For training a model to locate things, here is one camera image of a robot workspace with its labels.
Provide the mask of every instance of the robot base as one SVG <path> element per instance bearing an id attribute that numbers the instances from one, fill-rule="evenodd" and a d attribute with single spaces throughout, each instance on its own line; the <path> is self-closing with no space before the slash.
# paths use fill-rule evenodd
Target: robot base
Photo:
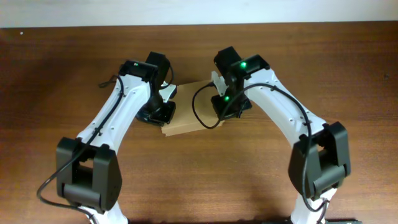
<path id="1" fill-rule="evenodd" d="M 145 221 L 130 221 L 129 224 L 155 224 L 152 222 L 145 222 Z M 160 224 L 292 224 L 290 220 L 278 221 L 278 222 L 270 222 L 270 221 L 260 221 L 260 220 L 251 220 L 251 221 L 244 221 L 238 220 L 236 222 L 206 222 L 206 223 L 167 223 L 161 222 Z M 330 220 L 326 221 L 325 224 L 363 224 L 362 221 L 357 220 Z"/>

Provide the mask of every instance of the green led light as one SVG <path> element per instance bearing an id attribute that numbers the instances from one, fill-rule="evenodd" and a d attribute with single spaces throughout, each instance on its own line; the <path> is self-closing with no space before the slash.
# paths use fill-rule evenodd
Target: green led light
<path id="1" fill-rule="evenodd" d="M 241 68 L 246 68 L 246 66 L 247 66 L 246 62 L 241 63 Z"/>

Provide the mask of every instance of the black motor joint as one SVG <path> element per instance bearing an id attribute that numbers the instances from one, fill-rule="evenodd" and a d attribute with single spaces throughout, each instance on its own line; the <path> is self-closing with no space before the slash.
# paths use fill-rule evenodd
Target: black motor joint
<path id="1" fill-rule="evenodd" d="M 296 190 L 303 195 L 302 172 L 305 170 L 305 197 L 314 200 L 331 188 L 338 188 L 351 173 L 347 130 L 340 122 L 324 124 L 324 129 L 312 136 L 307 156 L 308 137 L 303 135 L 293 146 L 289 177 Z"/>
<path id="2" fill-rule="evenodd" d="M 142 81 L 149 82 L 150 98 L 148 102 L 138 111 L 136 118 L 140 121 L 163 126 L 169 124 L 175 111 L 175 103 L 164 102 L 159 90 L 165 81 L 170 68 L 170 61 L 164 54 L 151 52 L 145 62 L 128 60 L 121 65 L 120 75 L 134 75 L 141 77 Z M 171 94 L 173 98 L 177 88 Z"/>
<path id="3" fill-rule="evenodd" d="M 57 168 L 84 147 L 77 161 L 58 175 L 57 193 L 73 206 L 84 205 L 103 214 L 114 206 L 122 186 L 116 152 L 106 144 L 87 147 L 81 139 L 62 138 L 57 146 Z M 88 159 L 93 161 L 92 167 L 82 164 Z"/>
<path id="4" fill-rule="evenodd" d="M 270 66 L 260 55 L 242 59 L 233 47 L 220 50 L 214 58 L 214 63 L 228 88 L 223 96 L 216 95 L 211 98 L 213 108 L 219 119 L 239 118 L 244 110 L 252 108 L 250 101 L 244 94 L 233 102 L 222 118 L 220 116 L 228 101 L 243 90 L 244 80 L 250 78 L 251 74 L 258 70 L 270 69 Z"/>

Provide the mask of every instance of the wood grain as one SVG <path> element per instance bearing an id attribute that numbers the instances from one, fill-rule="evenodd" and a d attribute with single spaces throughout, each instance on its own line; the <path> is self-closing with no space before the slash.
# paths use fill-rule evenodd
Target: wood grain
<path id="1" fill-rule="evenodd" d="M 207 80 L 230 45 L 242 57 L 262 55 L 308 109 L 347 128 L 353 172 L 326 217 L 398 219 L 398 22 L 3 29 L 0 37 L 0 223 L 88 223 L 35 191 L 55 169 L 60 138 L 74 138 L 108 98 L 112 88 L 96 84 L 151 50 L 167 54 L 177 85 Z M 128 218 L 291 213 L 289 144 L 257 106 L 220 128 L 167 138 L 132 125 L 118 155 Z M 54 185 L 44 195 L 62 201 Z"/>

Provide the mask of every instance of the cardboard piece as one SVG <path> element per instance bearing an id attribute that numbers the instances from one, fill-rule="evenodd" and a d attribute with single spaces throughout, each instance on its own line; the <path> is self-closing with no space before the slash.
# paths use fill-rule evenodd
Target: cardboard piece
<path id="1" fill-rule="evenodd" d="M 209 82 L 211 80 L 179 85 L 177 87 L 177 94 L 172 99 L 176 104 L 174 117 L 170 124 L 165 124 L 162 127 L 162 132 L 166 136 L 206 129 L 193 114 L 192 97 L 199 88 Z M 211 97 L 217 94 L 215 87 L 208 87 L 199 92 L 195 98 L 195 110 L 199 118 L 208 126 L 212 126 L 218 121 L 217 114 L 210 101 Z"/>

